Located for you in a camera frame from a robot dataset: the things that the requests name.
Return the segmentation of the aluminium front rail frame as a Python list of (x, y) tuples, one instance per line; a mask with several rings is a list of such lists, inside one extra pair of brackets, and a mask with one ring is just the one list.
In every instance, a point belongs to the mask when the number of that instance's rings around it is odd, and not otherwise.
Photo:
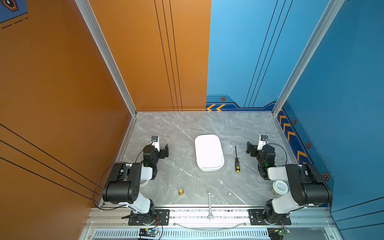
[(307, 207), (290, 214), (292, 224), (252, 226), (252, 206), (212, 207), (214, 219), (209, 220), (208, 205), (164, 205), (169, 209), (168, 226), (129, 226), (127, 209), (102, 211), (92, 209), (80, 235), (81, 240), (139, 240), (140, 229), (157, 229), (155, 240), (270, 240), (268, 229), (290, 230), (284, 240), (341, 240), (340, 230), (326, 208)]

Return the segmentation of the green circuit board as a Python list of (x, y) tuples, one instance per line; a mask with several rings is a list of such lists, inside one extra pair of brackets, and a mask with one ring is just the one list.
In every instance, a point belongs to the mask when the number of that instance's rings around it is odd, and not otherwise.
[(140, 229), (139, 240), (154, 240), (159, 237), (157, 229)]
[(268, 229), (269, 238), (271, 240), (283, 240), (284, 236), (289, 235), (290, 233), (290, 230)]

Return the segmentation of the silver open-end wrench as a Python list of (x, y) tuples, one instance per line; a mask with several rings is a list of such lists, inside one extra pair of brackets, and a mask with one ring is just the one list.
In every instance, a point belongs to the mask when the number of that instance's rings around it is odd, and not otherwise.
[(209, 205), (208, 219), (209, 220), (213, 220), (214, 219), (214, 215), (213, 215), (213, 210), (212, 210), (212, 190), (208, 189), (207, 190), (207, 194), (208, 194), (208, 205)]

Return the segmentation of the right aluminium corner post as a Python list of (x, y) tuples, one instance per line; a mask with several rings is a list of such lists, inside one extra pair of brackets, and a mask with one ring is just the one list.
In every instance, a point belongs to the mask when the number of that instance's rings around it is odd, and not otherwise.
[(325, 8), (320, 20), (318, 21), (309, 41), (307, 42), (297, 64), (295, 65), (272, 110), (272, 115), (274, 117), (276, 117), (280, 110), (283, 108), (284, 103), (286, 102), (295, 85), (297, 84), (298, 80), (300, 79), (302, 73), (310, 62), (312, 56), (314, 55), (319, 44), (323, 40), (325, 34), (327, 33), (329, 27), (331, 26), (344, 2), (344, 0), (331, 0), (327, 4), (327, 7)]

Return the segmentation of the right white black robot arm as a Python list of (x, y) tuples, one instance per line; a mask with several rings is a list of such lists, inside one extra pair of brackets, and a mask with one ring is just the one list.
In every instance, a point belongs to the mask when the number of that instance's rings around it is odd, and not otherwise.
[(330, 204), (333, 194), (315, 165), (275, 165), (275, 148), (272, 144), (247, 142), (246, 152), (257, 158), (258, 171), (264, 180), (287, 183), (286, 194), (266, 202), (262, 217), (267, 224), (274, 225), (287, 219), (291, 212), (306, 206)]

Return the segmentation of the left green circuit board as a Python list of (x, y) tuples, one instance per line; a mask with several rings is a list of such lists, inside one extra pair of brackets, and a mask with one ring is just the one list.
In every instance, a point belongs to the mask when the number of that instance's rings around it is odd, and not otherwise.
[(154, 240), (159, 237), (157, 229), (140, 229), (139, 240)]

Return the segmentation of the aluminium corner post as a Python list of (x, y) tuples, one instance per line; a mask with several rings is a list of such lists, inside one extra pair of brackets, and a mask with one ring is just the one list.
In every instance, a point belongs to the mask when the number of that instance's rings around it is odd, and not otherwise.
[(283, 108), (284, 103), (286, 102), (295, 85), (297, 84), (298, 80), (300, 79), (302, 73), (310, 62), (312, 56), (314, 55), (319, 44), (323, 40), (325, 34), (327, 33), (329, 27), (331, 26), (344, 2), (344, 0), (331, 0), (327, 4), (327, 7), (325, 8), (320, 20), (318, 21), (309, 41), (307, 42), (297, 64), (295, 65), (272, 110), (272, 115), (274, 117), (276, 117), (280, 110)]
[(107, 40), (103, 34), (103, 31), (99, 25), (99, 22), (96, 18), (96, 15), (91, 7), (89, 1), (86, 0), (75, 0), (78, 9), (80, 10), (83, 19), (86, 22), (86, 25), (105, 61), (106, 66), (108, 67), (113, 80), (130, 112), (133, 117), (137, 115), (137, 109), (134, 105), (134, 102), (131, 98), (131, 95), (128, 91), (126, 83), (122, 77), (122, 74), (118, 68), (118, 65), (113, 57), (113, 54), (110, 50), (110, 47), (107, 43)]

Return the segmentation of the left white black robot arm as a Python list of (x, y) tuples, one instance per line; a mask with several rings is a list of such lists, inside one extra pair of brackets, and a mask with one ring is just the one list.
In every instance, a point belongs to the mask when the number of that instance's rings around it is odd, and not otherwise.
[(128, 216), (144, 225), (151, 225), (156, 220), (155, 205), (151, 199), (140, 193), (142, 181), (154, 180), (158, 173), (160, 159), (169, 157), (169, 146), (158, 149), (147, 145), (143, 149), (143, 161), (140, 163), (116, 163), (112, 167), (103, 189), (104, 202), (118, 204), (120, 208), (132, 210)]

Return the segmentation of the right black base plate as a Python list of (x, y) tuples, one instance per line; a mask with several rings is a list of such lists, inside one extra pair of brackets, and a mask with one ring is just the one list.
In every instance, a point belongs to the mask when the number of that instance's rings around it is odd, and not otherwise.
[(249, 209), (249, 220), (252, 226), (261, 226), (261, 225), (285, 225), (290, 226), (292, 224), (291, 218), (289, 215), (274, 215), (274, 216), (265, 216), (265, 211), (262, 209)]

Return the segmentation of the black yellow screwdriver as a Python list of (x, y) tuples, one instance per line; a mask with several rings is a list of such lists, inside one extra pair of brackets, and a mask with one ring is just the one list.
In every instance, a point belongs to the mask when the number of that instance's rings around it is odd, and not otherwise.
[(237, 173), (240, 172), (240, 161), (237, 154), (237, 146), (235, 146), (235, 170)]

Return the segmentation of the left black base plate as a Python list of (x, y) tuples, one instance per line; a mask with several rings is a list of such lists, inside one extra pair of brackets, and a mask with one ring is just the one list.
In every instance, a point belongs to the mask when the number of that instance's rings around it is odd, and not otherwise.
[(153, 216), (149, 217), (148, 214), (132, 214), (128, 221), (129, 226), (155, 226), (158, 222), (161, 226), (168, 226), (170, 220), (169, 209), (155, 209)]

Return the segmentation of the left aluminium corner post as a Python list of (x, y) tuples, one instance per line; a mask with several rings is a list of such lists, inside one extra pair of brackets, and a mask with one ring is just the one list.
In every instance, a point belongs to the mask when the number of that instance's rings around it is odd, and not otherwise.
[(110, 47), (107, 43), (107, 40), (103, 34), (103, 31), (99, 25), (99, 22), (96, 18), (96, 15), (91, 7), (89, 1), (86, 0), (75, 0), (78, 9), (80, 10), (83, 19), (86, 22), (86, 25), (105, 61), (106, 66), (108, 67), (113, 80), (130, 112), (133, 117), (137, 115), (137, 109), (134, 105), (134, 102), (131, 98), (131, 95), (128, 91), (126, 83), (122, 77), (122, 74), (118, 68), (118, 65), (113, 57), (113, 54), (110, 50)]

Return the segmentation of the white round jar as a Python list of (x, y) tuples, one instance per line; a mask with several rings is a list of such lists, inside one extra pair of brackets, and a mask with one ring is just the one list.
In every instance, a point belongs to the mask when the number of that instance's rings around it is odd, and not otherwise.
[(284, 181), (281, 181), (281, 180), (274, 181), (273, 192), (277, 196), (283, 196), (289, 192), (289, 186)]

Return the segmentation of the right green circuit board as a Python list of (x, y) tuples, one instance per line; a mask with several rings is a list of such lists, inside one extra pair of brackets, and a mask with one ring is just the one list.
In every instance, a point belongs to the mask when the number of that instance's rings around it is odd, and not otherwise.
[(290, 233), (290, 230), (268, 229), (269, 238), (271, 240), (283, 240), (284, 236), (289, 235)]

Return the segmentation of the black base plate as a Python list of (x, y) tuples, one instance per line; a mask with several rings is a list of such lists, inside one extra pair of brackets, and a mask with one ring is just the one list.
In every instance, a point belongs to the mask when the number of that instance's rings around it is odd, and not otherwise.
[(168, 226), (170, 220), (169, 209), (155, 209), (153, 216), (149, 217), (148, 214), (132, 214), (128, 221), (129, 226), (155, 226), (158, 222), (161, 226)]
[(249, 220), (252, 226), (261, 226), (261, 225), (285, 225), (290, 226), (292, 224), (291, 218), (289, 215), (274, 215), (274, 216), (265, 216), (265, 211), (262, 209), (249, 209)]

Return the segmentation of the white plastic bin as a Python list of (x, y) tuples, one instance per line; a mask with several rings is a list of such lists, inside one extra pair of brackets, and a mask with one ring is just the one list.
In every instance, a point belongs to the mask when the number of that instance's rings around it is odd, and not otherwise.
[(220, 170), (225, 163), (221, 141), (216, 135), (200, 135), (195, 138), (196, 160), (203, 172)]

